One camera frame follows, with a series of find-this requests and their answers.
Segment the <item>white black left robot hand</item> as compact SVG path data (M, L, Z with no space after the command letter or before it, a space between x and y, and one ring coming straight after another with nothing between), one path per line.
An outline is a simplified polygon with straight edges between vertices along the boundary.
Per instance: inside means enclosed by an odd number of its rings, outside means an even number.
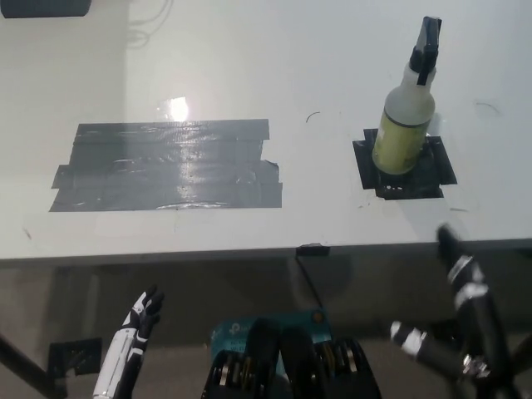
M115 332L92 396L131 398L153 327L160 321L165 295L152 286L136 299Z

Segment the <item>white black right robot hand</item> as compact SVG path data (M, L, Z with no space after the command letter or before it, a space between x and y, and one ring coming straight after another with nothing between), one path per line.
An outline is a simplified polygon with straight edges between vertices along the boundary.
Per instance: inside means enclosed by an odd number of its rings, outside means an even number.
M412 360L476 398L524 398L515 377L531 368L531 342L510 352L490 286L473 253L443 224L436 231L438 254L453 292L463 346L455 350L429 332L392 322L390 339Z

